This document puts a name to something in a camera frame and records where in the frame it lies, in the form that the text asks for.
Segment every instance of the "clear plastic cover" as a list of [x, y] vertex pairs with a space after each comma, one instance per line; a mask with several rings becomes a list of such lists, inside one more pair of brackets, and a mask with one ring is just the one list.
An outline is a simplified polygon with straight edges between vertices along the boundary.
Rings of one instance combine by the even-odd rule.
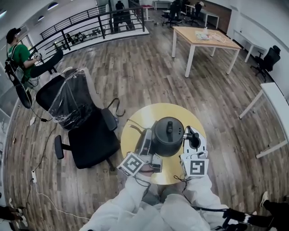
[[70, 69], [48, 113], [67, 130], [80, 127], [93, 113], [103, 109], [87, 68]]

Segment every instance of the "black backpack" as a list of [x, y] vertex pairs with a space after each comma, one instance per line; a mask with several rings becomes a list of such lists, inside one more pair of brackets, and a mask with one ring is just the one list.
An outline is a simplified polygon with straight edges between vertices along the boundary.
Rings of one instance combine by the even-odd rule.
[[22, 77], [24, 76], [23, 69], [13, 60], [13, 55], [15, 52], [15, 45], [12, 49], [12, 55], [9, 57], [7, 53], [7, 59], [5, 61], [5, 72], [8, 75], [8, 78], [16, 88], [17, 95], [27, 109], [31, 108], [32, 98], [28, 90], [25, 90], [25, 87], [21, 83]]

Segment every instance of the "wood plank flooring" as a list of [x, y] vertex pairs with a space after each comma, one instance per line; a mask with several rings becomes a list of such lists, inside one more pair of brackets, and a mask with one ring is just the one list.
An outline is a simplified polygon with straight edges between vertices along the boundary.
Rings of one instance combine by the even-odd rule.
[[[161, 12], [149, 11], [160, 22]], [[210, 57], [210, 48], [195, 50], [190, 77], [184, 78], [189, 56], [189, 44], [178, 37], [176, 58], [171, 58], [173, 30], [146, 23], [149, 36], [134, 37], [92, 46], [65, 56], [57, 70], [66, 67], [87, 67], [104, 105], [119, 97], [125, 116], [119, 118], [117, 135], [138, 109], [157, 102], [178, 104], [190, 110], [204, 126], [210, 158], [209, 176], [213, 192], [221, 202], [240, 211], [268, 215], [259, 208], [261, 195], [269, 191], [272, 201], [280, 202], [289, 194], [288, 146], [261, 159], [255, 155], [270, 142], [284, 139], [277, 118], [268, 104], [256, 113], [249, 112], [242, 120], [238, 115], [260, 90], [261, 77], [255, 77], [246, 53], [240, 52], [230, 75], [226, 70], [233, 51], [217, 49]], [[35, 112], [49, 115], [37, 103]], [[25, 206], [31, 170], [39, 163], [46, 139], [55, 124], [36, 119], [23, 106], [16, 109], [8, 134], [4, 159], [4, 185], [7, 200]], [[68, 213], [91, 217], [107, 200], [123, 188], [124, 177], [110, 172], [106, 162], [90, 169], [75, 167], [69, 151], [63, 160], [54, 153], [54, 138], [61, 134], [68, 143], [67, 132], [56, 126], [48, 140], [43, 161], [36, 170], [38, 192], [48, 195], [55, 205]], [[121, 162], [118, 151], [112, 161]], [[31, 194], [25, 215], [33, 231], [77, 231], [87, 221], [57, 212], [47, 198], [37, 195], [31, 184]]]

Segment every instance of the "round yellow table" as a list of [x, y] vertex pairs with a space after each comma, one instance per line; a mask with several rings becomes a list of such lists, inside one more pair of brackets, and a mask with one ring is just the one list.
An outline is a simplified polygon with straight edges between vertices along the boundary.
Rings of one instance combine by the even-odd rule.
[[[190, 111], [175, 104], [156, 103], [148, 105], [134, 113], [130, 120], [135, 121], [144, 128], [151, 128], [156, 120], [168, 116], [178, 119], [183, 124], [184, 128], [191, 126], [197, 129], [206, 138], [204, 128], [200, 121]], [[130, 120], [127, 121], [121, 134], [121, 152], [123, 157], [126, 157], [128, 152], [135, 151], [135, 146], [140, 138], [139, 132], [129, 127], [129, 125], [137, 126]], [[163, 159], [163, 170], [161, 173], [154, 173], [152, 175], [152, 183], [170, 185], [179, 182], [179, 180], [174, 179], [173, 176], [177, 175], [178, 177], [181, 177], [183, 174], [179, 158], [182, 153], [183, 146], [181, 146], [177, 154], [172, 157], [161, 157]]]

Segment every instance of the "ceiling light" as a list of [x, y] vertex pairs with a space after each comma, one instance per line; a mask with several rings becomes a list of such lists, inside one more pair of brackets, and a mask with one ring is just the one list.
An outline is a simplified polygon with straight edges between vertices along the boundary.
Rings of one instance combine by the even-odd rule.
[[56, 7], [56, 6], [58, 6], [58, 3], [57, 2], [52, 2], [52, 3], [49, 4], [48, 10], [50, 10], [50, 9]]
[[38, 21], [40, 21], [40, 20], [43, 19], [43, 18], [44, 18], [44, 16], [41, 15], [41, 16], [38, 18]]
[[6, 14], [6, 10], [4, 10], [2, 13], [0, 13], [0, 18], [4, 15], [4, 14]]

